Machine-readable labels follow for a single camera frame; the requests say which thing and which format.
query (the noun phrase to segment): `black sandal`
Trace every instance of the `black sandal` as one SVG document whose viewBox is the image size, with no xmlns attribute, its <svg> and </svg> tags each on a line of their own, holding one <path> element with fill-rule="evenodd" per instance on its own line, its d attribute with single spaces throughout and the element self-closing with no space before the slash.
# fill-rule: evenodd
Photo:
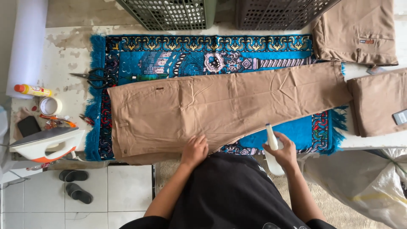
<svg viewBox="0 0 407 229">
<path fill-rule="evenodd" d="M 85 181 L 89 178 L 87 171 L 64 170 L 59 174 L 59 179 L 65 182 Z"/>
<path fill-rule="evenodd" d="M 66 193 L 68 193 L 68 195 L 74 200 L 80 200 L 87 205 L 93 201 L 93 196 L 75 183 L 67 184 L 65 190 Z"/>
</svg>

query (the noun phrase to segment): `orange bottle cap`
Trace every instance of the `orange bottle cap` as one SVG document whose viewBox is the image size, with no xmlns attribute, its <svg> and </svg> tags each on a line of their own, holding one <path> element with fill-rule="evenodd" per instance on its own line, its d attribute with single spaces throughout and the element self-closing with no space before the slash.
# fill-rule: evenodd
<svg viewBox="0 0 407 229">
<path fill-rule="evenodd" d="M 24 87 L 24 85 L 16 84 L 16 85 L 14 86 L 14 90 L 15 90 L 16 92 L 23 92 L 23 91 L 25 90 L 25 87 Z"/>
</svg>

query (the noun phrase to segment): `smartphone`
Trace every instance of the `smartphone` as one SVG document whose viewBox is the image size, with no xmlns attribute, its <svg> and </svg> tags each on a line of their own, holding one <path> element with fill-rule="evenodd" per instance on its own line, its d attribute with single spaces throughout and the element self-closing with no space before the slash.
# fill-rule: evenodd
<svg viewBox="0 0 407 229">
<path fill-rule="evenodd" d="M 25 119 L 17 123 L 17 127 L 21 132 L 23 137 L 38 133 L 41 131 L 41 128 L 38 125 L 37 120 L 34 116 L 28 116 Z"/>
</svg>

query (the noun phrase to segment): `hand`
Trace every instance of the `hand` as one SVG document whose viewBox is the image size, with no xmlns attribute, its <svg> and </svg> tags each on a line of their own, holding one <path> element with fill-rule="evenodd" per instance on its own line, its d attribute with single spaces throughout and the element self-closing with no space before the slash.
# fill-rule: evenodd
<svg viewBox="0 0 407 229">
<path fill-rule="evenodd" d="M 184 146 L 181 156 L 181 165 L 191 169 L 196 168 L 208 155 L 208 139 L 205 135 L 192 136 Z"/>
<path fill-rule="evenodd" d="M 276 158 L 279 165 L 285 170 L 289 168 L 298 167 L 297 164 L 297 152 L 295 150 L 295 144 L 287 136 L 282 133 L 274 131 L 274 135 L 280 138 L 284 148 L 280 150 L 271 150 L 270 146 L 263 144 L 263 148 Z"/>
</svg>

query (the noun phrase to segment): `table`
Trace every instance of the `table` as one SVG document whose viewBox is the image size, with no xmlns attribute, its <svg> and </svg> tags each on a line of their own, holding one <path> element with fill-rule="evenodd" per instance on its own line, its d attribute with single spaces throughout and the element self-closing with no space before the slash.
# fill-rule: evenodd
<svg viewBox="0 0 407 229">
<path fill-rule="evenodd" d="M 385 67 L 385 69 L 397 69 L 407 67 L 407 4 L 403 0 L 395 0 L 395 25 L 396 25 L 396 45 L 399 66 Z M 91 126 L 79 118 L 79 114 L 85 112 L 87 100 L 91 99 L 88 93 L 86 80 L 71 76 L 69 73 L 85 73 L 90 70 L 91 44 L 89 37 L 91 34 L 102 33 L 112 34 L 167 34 L 167 35 L 283 35 L 283 34 L 304 34 L 310 33 L 310 27 L 301 31 L 237 31 L 230 23 L 215 23 L 214 26 L 204 31 L 146 31 L 141 25 L 123 26 L 80 26 L 61 27 L 46 29 L 44 53 L 42 56 L 41 74 L 37 80 L 38 85 L 54 91 L 55 97 L 63 103 L 61 115 L 69 116 L 71 121 L 77 124 L 79 129 L 89 132 Z M 359 64 L 346 64 L 345 80 L 368 75 L 367 67 Z M 12 99 L 11 123 L 14 123 L 14 114 L 21 107 L 31 108 L 38 106 L 38 97 L 34 99 Z M 348 113 L 348 131 L 342 131 L 346 139 L 342 142 L 343 149 L 355 148 L 392 148 L 407 147 L 407 131 L 387 134 L 379 137 L 361 138 L 354 135 L 350 110 Z M 43 126 L 45 120 L 39 120 Z M 11 125 L 11 143 L 15 141 L 13 133 L 14 125 Z M 83 151 L 85 137 L 77 151 Z"/>
</svg>

